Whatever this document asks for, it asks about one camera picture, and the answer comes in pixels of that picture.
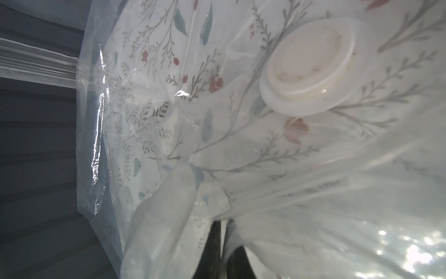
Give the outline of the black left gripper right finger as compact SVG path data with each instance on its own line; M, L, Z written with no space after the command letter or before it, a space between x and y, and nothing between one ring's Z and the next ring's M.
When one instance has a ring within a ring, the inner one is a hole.
M227 223L225 230L225 278L256 279L235 223Z

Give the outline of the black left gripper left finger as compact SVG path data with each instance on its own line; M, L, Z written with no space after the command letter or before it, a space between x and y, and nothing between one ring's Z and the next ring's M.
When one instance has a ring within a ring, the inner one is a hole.
M219 279L221 245L221 222L213 222L193 279Z

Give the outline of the clear plastic vacuum bag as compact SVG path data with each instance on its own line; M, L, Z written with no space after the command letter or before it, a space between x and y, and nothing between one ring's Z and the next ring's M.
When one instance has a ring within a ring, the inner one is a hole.
M77 97L121 279L446 276L444 1L93 1Z

